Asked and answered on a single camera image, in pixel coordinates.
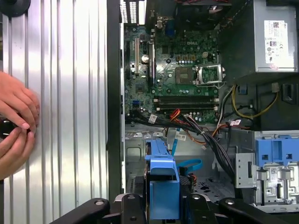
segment motherboard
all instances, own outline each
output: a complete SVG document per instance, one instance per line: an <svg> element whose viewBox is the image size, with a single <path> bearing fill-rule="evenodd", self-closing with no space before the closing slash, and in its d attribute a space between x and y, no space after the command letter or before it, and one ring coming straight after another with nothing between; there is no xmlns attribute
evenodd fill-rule
<svg viewBox="0 0 299 224"><path fill-rule="evenodd" d="M180 109L198 123L217 123L222 85L217 32L178 34L171 18L160 20L150 31L142 26L125 28L126 115L137 109L145 116L169 118Z"/></svg>

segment green circuit board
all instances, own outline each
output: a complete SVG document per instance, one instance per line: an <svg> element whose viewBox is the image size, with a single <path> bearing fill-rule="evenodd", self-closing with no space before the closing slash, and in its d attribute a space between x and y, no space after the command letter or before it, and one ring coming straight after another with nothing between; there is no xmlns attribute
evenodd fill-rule
<svg viewBox="0 0 299 224"><path fill-rule="evenodd" d="M184 79L188 75L195 79L194 67L212 65L217 63L217 39L216 32L184 32L174 37L165 35L164 32L155 33L156 54L156 83L153 86L148 82L148 64L144 63L147 56L148 45L151 36L145 27L126 27L124 34L125 63L129 66L129 73L125 76L125 113L128 115L139 103L139 108L145 116L157 114L161 118L168 118L168 112L158 112L154 99L161 96L192 97L211 96L218 97L218 89L215 86L196 86L191 80ZM139 43L139 66L136 73L136 41ZM204 80L216 80L217 68L203 70ZM182 82L178 84L178 75ZM211 110L184 110L186 114L192 114L198 123L216 123L215 111Z"/></svg>

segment power supply unit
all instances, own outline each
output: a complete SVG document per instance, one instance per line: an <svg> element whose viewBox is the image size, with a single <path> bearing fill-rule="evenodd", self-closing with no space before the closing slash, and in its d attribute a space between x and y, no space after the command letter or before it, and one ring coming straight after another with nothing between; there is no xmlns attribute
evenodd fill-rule
<svg viewBox="0 0 299 224"><path fill-rule="evenodd" d="M295 7L243 0L232 11L218 36L225 81L261 84L296 74Z"/></svg>

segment aluminum side panel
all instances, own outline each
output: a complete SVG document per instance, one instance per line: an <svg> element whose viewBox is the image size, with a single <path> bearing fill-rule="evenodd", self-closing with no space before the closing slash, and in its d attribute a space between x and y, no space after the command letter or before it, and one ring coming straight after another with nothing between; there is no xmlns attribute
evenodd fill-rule
<svg viewBox="0 0 299 224"><path fill-rule="evenodd" d="M31 0L3 17L4 71L41 102L36 147L5 180L5 224L48 224L108 198L107 2Z"/></svg>

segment hand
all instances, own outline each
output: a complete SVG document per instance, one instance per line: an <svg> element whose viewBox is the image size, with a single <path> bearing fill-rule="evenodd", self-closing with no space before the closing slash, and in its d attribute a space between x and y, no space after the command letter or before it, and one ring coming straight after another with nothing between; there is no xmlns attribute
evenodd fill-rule
<svg viewBox="0 0 299 224"><path fill-rule="evenodd" d="M35 138L32 132L15 128L0 143L0 180L14 174L29 158Z"/></svg>
<svg viewBox="0 0 299 224"><path fill-rule="evenodd" d="M16 78L0 71L0 114L17 126L30 128L35 133L39 110L35 94Z"/></svg>

